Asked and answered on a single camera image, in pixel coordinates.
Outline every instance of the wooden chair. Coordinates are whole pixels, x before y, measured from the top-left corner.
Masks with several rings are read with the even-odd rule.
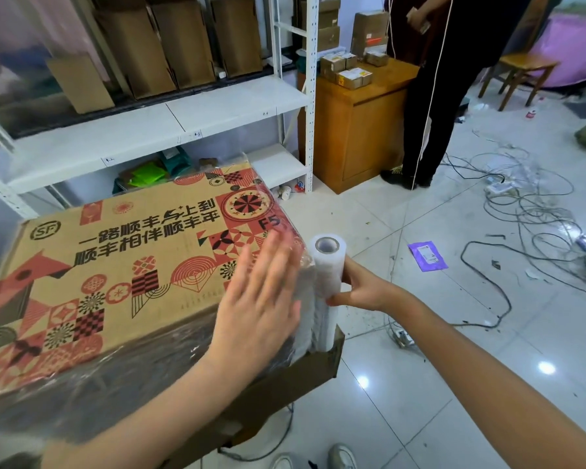
[[[560,63],[555,59],[551,59],[539,54],[530,54],[528,52],[534,44],[534,40],[536,39],[536,35],[538,34],[538,31],[540,29],[542,18],[545,15],[545,10],[547,8],[548,3],[549,0],[532,0],[529,6],[527,7],[527,10],[525,10],[523,18],[521,18],[521,21],[519,21],[519,24],[516,29],[517,31],[526,30],[530,28],[532,29],[532,32],[529,38],[527,39],[527,42],[525,43],[525,52],[517,52],[514,54],[503,55],[499,60],[499,64],[510,67],[510,71],[504,79],[504,84],[501,86],[501,89],[499,90],[500,94],[504,93],[506,87],[510,86],[508,88],[508,93],[506,94],[504,100],[501,102],[501,105],[499,106],[500,112],[504,108],[506,108],[506,104],[508,103],[508,100],[510,100],[510,97],[512,96],[515,89],[520,84],[531,78],[531,76],[529,75],[530,72],[533,72],[535,70],[543,70],[543,73],[540,75],[540,77],[534,84],[534,88],[532,89],[532,92],[529,94],[529,98],[527,99],[527,103],[525,104],[526,107],[529,107],[532,104],[534,97],[536,96],[542,85],[551,75],[551,72],[554,70],[555,66]],[[482,96],[484,95],[486,88],[491,82],[491,79],[494,77],[494,72],[495,68],[492,67],[486,74],[486,77],[484,79],[484,85],[482,86],[482,89],[480,90],[480,93],[478,95],[479,98],[482,98]]]

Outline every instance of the person in black pants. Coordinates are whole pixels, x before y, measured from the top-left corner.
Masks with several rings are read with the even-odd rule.
[[[463,97],[477,74],[497,63],[530,1],[453,0],[444,44],[444,30],[440,30],[417,78],[408,86],[404,108],[404,163],[381,171],[383,180],[407,189],[430,186],[445,155]],[[449,0],[427,0],[418,10],[409,13],[409,25],[420,30],[427,16],[447,2]],[[419,159],[428,108],[432,125],[426,149]]]

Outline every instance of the shoe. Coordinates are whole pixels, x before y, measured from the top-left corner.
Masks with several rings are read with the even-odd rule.
[[[392,169],[383,169],[380,171],[380,177],[389,184],[399,184],[408,190],[417,187],[414,182],[414,176],[404,176],[404,174],[402,174],[401,165]]]
[[[331,447],[328,451],[328,469],[358,469],[352,450],[342,443]]]
[[[432,185],[432,178],[428,179],[415,179],[415,184],[422,188],[429,188]]]
[[[269,469],[304,469],[304,465],[295,454],[282,453],[275,457]]]

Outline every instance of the stool leg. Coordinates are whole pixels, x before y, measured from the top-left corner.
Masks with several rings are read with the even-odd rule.
[[[488,84],[491,83],[491,79],[492,79],[494,72],[495,72],[495,66],[489,67],[488,70],[486,71],[486,76],[484,78],[484,84],[482,85],[482,89],[480,90],[480,93],[477,96],[478,99],[481,99],[484,96],[486,89],[488,89]]]
[[[536,81],[536,84],[534,85],[532,92],[529,94],[529,97],[527,99],[527,103],[525,104],[526,107],[529,107],[532,104],[534,97],[536,96],[538,91],[542,88],[542,85],[545,83],[545,81],[548,79],[548,77],[551,75],[551,72],[554,70],[554,67],[555,66],[552,65],[551,67],[548,67],[547,69],[545,69],[545,72],[543,72],[542,75],[539,77],[539,79]]]
[[[513,94],[514,90],[521,83],[524,74],[525,74],[525,71],[524,70],[519,70],[512,77],[512,82],[510,83],[510,87],[508,88],[508,93],[506,94],[506,96],[504,97],[504,100],[501,102],[501,105],[499,106],[499,111],[500,112],[502,112],[503,109],[506,108],[506,104],[508,103],[508,100],[510,100],[510,97],[512,97],[512,94]]]
[[[508,72],[508,75],[506,76],[506,79],[504,80],[504,85],[501,86],[501,89],[499,90],[499,94],[504,93],[504,91],[506,90],[506,86],[512,82],[513,78],[515,77],[517,73],[516,69],[510,69],[510,71]]]

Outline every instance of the pink bag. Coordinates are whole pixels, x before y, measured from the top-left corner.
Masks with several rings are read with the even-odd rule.
[[[560,61],[544,87],[569,86],[586,80],[586,16],[552,14],[530,53]],[[541,73],[531,75],[538,78]]]

